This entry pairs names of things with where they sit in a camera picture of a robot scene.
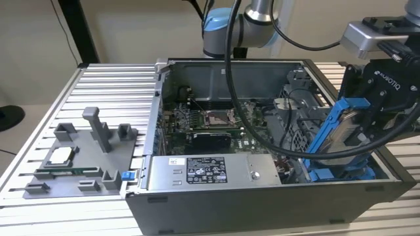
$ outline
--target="warning label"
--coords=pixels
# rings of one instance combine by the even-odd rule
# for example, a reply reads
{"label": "warning label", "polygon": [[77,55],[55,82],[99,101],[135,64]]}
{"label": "warning label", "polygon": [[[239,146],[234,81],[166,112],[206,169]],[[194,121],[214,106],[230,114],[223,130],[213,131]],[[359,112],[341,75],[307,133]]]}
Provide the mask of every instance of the warning label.
{"label": "warning label", "polygon": [[186,182],[226,183],[223,157],[197,157],[186,159]]}

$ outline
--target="black power cable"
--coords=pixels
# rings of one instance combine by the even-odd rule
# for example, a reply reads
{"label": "black power cable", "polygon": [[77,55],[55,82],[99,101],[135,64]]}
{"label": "black power cable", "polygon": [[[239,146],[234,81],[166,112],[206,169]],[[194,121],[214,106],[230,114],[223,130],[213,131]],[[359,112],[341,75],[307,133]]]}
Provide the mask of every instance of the black power cable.
{"label": "black power cable", "polygon": [[10,151],[6,151],[6,150],[2,150],[2,149],[0,149],[0,151],[7,153],[7,154],[10,154],[10,155],[14,155],[14,156],[17,155],[15,153],[13,153],[13,152],[10,152]]}
{"label": "black power cable", "polygon": [[273,25],[274,31],[277,32],[277,34],[283,38],[285,41],[287,41],[287,43],[290,43],[293,46],[307,50],[307,51],[322,51],[326,50],[329,48],[333,48],[335,46],[339,45],[339,41],[323,46],[323,47],[307,47],[301,45],[299,43],[294,42],[279,30],[278,26],[277,26],[277,22],[274,20],[274,16],[273,16],[273,5],[274,5],[274,0],[270,0],[270,5],[269,5],[269,19],[270,19],[270,23]]}
{"label": "black power cable", "polygon": [[231,103],[235,108],[235,112],[238,117],[242,120],[242,124],[255,141],[263,145],[267,149],[273,150],[274,152],[278,152],[289,157],[293,158],[305,158],[309,160],[329,160],[329,159],[337,159],[353,155],[358,155],[361,153],[365,153],[367,151],[371,151],[373,149],[378,148],[379,146],[385,145],[401,132],[403,132],[403,129],[407,125],[410,125],[417,117],[420,116],[420,105],[415,105],[414,109],[409,113],[406,119],[399,123],[398,126],[393,127],[391,130],[377,140],[373,142],[358,146],[355,148],[351,148],[345,151],[338,152],[330,152],[330,153],[305,153],[305,152],[295,152],[290,151],[287,149],[283,149],[281,147],[277,147],[275,145],[271,145],[254,131],[246,116],[243,114],[243,111],[241,109],[241,103],[237,99],[235,91],[234,91],[234,85],[233,85],[233,79],[231,79],[231,60],[230,60],[230,46],[231,46],[231,33],[233,33],[233,25],[235,20],[235,15],[238,12],[238,7],[241,4],[241,0],[234,0],[229,20],[227,20],[227,27],[226,27],[226,37],[225,37],[225,51],[223,51],[223,63],[225,63],[225,80],[227,84],[227,89],[230,93]]}
{"label": "black power cable", "polygon": [[61,27],[62,32],[63,32],[63,35],[65,35],[65,40],[66,40],[67,49],[70,50],[70,53],[71,53],[71,55],[73,55],[73,59],[74,59],[74,62],[75,62],[75,66],[77,66],[77,65],[78,65],[78,62],[77,62],[77,59],[75,59],[75,56],[74,56],[74,52],[73,52],[73,49],[71,49],[71,46],[70,46],[70,41],[69,41],[69,39],[67,39],[67,34],[66,34],[65,29],[63,29],[63,26],[62,26],[62,24],[61,24],[61,20],[59,20],[59,17],[58,17],[58,13],[57,13],[57,10],[54,9],[54,5],[53,5],[51,0],[49,0],[49,2],[50,2],[50,5],[51,5],[53,13],[54,13],[54,16],[55,16],[55,18],[57,18],[59,27]]}
{"label": "black power cable", "polygon": [[197,13],[197,15],[198,15],[201,21],[202,21],[202,20],[203,20],[203,15],[202,15],[199,6],[198,6],[198,4],[197,4],[197,1],[195,1],[195,0],[182,0],[182,1],[187,1],[187,2],[190,3],[190,5],[191,5],[191,7],[194,8],[195,13]]}
{"label": "black power cable", "polygon": [[214,5],[214,0],[206,0],[205,1],[203,10],[202,10],[203,18],[201,21],[201,37],[203,35],[205,21],[207,20],[209,11],[210,11],[213,5]]}

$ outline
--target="motherboard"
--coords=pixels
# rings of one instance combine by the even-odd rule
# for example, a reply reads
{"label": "motherboard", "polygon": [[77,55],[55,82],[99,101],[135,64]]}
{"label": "motherboard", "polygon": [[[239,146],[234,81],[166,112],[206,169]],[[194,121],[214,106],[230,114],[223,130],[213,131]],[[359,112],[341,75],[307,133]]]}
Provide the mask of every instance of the motherboard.
{"label": "motherboard", "polygon": [[[230,103],[207,104],[189,98],[186,102],[171,104],[171,107],[163,112],[169,155],[267,153],[246,133]],[[242,110],[259,136],[270,140],[259,104],[245,101]]]}

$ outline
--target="slotted aluminum surface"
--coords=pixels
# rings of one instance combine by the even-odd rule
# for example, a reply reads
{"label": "slotted aluminum surface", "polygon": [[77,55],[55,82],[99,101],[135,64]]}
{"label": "slotted aluminum surface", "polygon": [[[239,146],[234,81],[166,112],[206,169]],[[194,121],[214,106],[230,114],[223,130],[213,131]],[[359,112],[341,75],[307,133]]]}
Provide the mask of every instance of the slotted aluminum surface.
{"label": "slotted aluminum surface", "polygon": [[[337,63],[317,63],[317,67],[338,89],[343,67]],[[0,192],[0,235],[141,235],[123,200],[118,196],[75,197],[23,200],[21,188],[30,181],[31,173],[53,142],[51,131],[58,122],[73,122],[87,128],[81,119],[85,106],[98,106],[99,117],[109,126],[130,123],[139,130],[130,167],[141,164],[142,142],[147,108],[153,95],[151,65],[90,65],[75,72],[73,80],[59,94],[22,147],[11,167],[2,175],[6,180]],[[387,149],[399,160],[414,179],[420,181],[420,137],[389,143]],[[353,223],[246,233],[226,236],[401,236],[420,235],[420,184],[391,203],[374,205]]]}

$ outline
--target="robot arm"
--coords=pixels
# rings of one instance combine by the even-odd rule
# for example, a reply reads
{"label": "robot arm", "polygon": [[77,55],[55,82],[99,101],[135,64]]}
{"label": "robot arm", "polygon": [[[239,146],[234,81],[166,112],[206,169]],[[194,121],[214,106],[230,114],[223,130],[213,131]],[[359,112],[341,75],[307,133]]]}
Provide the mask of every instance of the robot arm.
{"label": "robot arm", "polygon": [[[235,17],[231,47],[263,47],[277,37],[269,18],[270,0],[251,0],[242,14]],[[206,57],[223,57],[223,39],[230,8],[217,8],[205,17],[203,22],[203,48]]]}

